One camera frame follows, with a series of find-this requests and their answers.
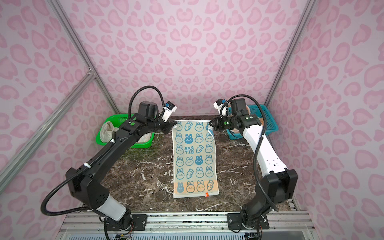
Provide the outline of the blue patterned towel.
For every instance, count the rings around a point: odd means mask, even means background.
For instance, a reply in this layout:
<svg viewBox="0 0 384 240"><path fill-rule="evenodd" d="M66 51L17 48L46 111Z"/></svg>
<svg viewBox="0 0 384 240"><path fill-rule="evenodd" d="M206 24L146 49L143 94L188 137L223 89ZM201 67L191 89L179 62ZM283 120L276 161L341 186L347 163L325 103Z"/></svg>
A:
<svg viewBox="0 0 384 240"><path fill-rule="evenodd" d="M177 121L172 140L174 198L219 195L216 143L209 121Z"/></svg>

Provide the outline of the orange patterned towel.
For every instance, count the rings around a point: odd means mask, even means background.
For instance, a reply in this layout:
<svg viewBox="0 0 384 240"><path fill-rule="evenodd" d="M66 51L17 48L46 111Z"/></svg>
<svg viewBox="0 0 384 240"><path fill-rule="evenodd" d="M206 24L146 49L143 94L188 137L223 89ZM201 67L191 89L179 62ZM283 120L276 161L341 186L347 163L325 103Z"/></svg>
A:
<svg viewBox="0 0 384 240"><path fill-rule="evenodd" d="M266 112L265 112L265 111L267 111L266 106L261 105L261 109L263 110L263 113L266 114ZM230 110L232 111L231 105L228 106L228 111L230 112ZM257 107L257 105L247 105L247 111L248 111L249 115L256 115L256 116L258 116L258 118L260 119L262 125L264 125L264 120L263 120L262 114L261 114L259 108ZM236 138L239 138L239 139L241 138L240 131L237 130L237 129L227 130L227 132L229 134L234 135Z"/></svg>

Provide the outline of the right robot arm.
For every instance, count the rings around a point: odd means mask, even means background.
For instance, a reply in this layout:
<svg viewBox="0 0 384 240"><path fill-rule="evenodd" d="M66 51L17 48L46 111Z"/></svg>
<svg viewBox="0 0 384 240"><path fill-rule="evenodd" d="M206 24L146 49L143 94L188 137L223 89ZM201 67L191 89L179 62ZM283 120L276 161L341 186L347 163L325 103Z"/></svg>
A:
<svg viewBox="0 0 384 240"><path fill-rule="evenodd" d="M241 218L246 228L258 227L269 212L279 211L278 204L293 197L298 174L283 163L267 139L268 120L253 97L236 95L213 105L219 116L210 126L216 131L238 130L254 152L256 195L242 207Z"/></svg>

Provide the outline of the pastel striped animal towel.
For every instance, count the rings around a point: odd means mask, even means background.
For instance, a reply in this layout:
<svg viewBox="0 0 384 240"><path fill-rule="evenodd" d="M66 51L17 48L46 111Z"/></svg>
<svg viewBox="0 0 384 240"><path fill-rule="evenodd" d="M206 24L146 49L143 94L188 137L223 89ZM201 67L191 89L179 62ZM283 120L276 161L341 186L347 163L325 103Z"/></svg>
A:
<svg viewBox="0 0 384 240"><path fill-rule="evenodd" d="M109 142L113 137L113 133L117 132L118 130L119 130L119 128L115 127L112 122L107 121L101 127L100 141L102 143ZM148 134L144 135L143 137L141 137L139 139L138 143L139 144L147 143L151 139L151 137L152 137L152 134L148 133Z"/></svg>

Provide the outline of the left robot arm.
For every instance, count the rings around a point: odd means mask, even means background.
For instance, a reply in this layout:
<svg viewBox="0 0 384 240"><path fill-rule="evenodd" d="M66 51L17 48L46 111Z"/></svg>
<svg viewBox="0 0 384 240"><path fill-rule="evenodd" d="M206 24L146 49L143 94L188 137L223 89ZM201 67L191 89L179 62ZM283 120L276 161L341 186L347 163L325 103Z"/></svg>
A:
<svg viewBox="0 0 384 240"><path fill-rule="evenodd" d="M87 210L101 216L106 225L120 229L132 225L131 210L116 200L105 184L116 165L128 150L144 135L156 132L168 134L176 125L171 114L177 109L167 102L161 111L155 103L142 102L136 114L126 119L112 134L111 140L89 161L78 169L67 171L68 187L72 197Z"/></svg>

